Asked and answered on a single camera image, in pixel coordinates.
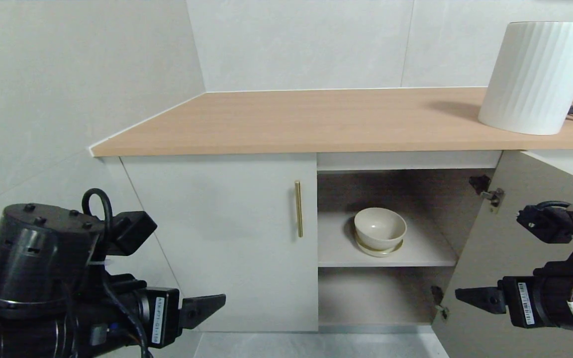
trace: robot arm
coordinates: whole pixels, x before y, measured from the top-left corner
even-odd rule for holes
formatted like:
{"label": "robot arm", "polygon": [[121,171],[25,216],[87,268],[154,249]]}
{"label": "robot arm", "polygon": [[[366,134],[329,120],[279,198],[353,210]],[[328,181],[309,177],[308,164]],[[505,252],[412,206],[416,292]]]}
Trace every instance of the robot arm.
{"label": "robot arm", "polygon": [[[549,244],[573,240],[573,204],[545,201],[519,211],[516,221]],[[521,328],[556,327],[573,331],[573,253],[546,263],[532,276],[505,276],[496,287],[459,288],[455,296],[494,314],[505,314]]]}
{"label": "robot arm", "polygon": [[[90,213],[101,197],[105,220]],[[107,195],[91,189],[83,213],[15,204],[0,218],[0,358],[91,358],[127,345],[172,344],[225,304],[225,295],[186,298],[147,287],[131,274],[109,275],[105,256],[129,256],[157,225],[145,211],[112,216]]]}

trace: floor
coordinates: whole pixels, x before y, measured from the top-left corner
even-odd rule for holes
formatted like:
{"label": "floor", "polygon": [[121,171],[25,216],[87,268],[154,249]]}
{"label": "floor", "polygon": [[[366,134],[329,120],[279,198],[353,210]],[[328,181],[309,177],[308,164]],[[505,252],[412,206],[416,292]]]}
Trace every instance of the floor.
{"label": "floor", "polygon": [[194,358],[448,358],[434,333],[204,333]]}

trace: gold door handle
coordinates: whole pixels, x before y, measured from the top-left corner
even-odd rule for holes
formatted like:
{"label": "gold door handle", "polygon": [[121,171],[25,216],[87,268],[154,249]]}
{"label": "gold door handle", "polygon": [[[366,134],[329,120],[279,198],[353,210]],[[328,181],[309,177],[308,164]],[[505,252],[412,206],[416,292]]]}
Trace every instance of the gold door handle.
{"label": "gold door handle", "polygon": [[304,225],[302,224],[302,186],[300,181],[295,181],[295,211],[297,214],[297,235],[304,236]]}

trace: cabinet hinge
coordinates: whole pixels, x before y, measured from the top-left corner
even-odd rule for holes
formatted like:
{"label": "cabinet hinge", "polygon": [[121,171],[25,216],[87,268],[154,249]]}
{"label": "cabinet hinge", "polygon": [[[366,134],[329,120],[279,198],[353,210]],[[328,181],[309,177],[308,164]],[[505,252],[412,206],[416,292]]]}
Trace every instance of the cabinet hinge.
{"label": "cabinet hinge", "polygon": [[441,305],[441,301],[444,299],[444,291],[439,286],[430,286],[430,292],[432,293],[432,298],[435,301],[435,308],[441,318],[444,320],[448,320],[448,316],[450,315],[450,310],[447,307]]}
{"label": "cabinet hinge", "polygon": [[477,195],[489,200],[489,210],[491,213],[498,213],[498,209],[501,206],[503,197],[505,197],[505,192],[501,188],[496,188],[496,190],[489,190],[489,184],[492,180],[487,175],[481,175],[480,177],[470,177],[468,183],[475,189]]}

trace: open cabinet door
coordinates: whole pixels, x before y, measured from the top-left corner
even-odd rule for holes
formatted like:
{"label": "open cabinet door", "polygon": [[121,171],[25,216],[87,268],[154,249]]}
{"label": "open cabinet door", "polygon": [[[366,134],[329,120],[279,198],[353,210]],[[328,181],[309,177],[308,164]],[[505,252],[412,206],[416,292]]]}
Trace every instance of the open cabinet door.
{"label": "open cabinet door", "polygon": [[502,188],[498,213],[482,205],[441,303],[433,329],[450,358],[573,358],[573,333],[559,328],[512,326],[509,314],[492,315],[455,298],[456,288],[496,286],[503,276],[529,276],[548,261],[564,261],[573,242],[541,242],[516,222],[527,204],[573,202],[573,176],[521,152],[503,152],[490,190]]}

